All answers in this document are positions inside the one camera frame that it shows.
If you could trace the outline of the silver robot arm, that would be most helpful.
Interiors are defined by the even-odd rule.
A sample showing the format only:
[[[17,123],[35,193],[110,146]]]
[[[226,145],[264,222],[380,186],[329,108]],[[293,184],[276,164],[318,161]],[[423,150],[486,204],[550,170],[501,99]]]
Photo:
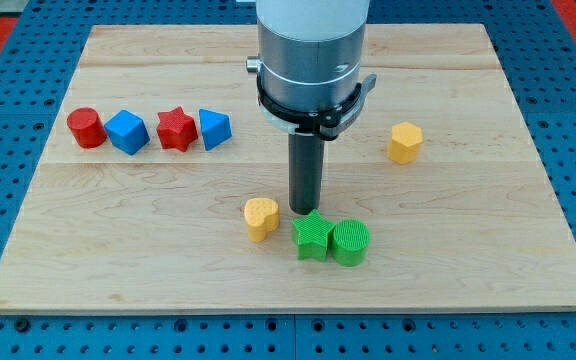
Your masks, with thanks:
[[[376,76],[359,71],[369,0],[258,0],[262,114],[294,136],[336,139],[362,111]]]

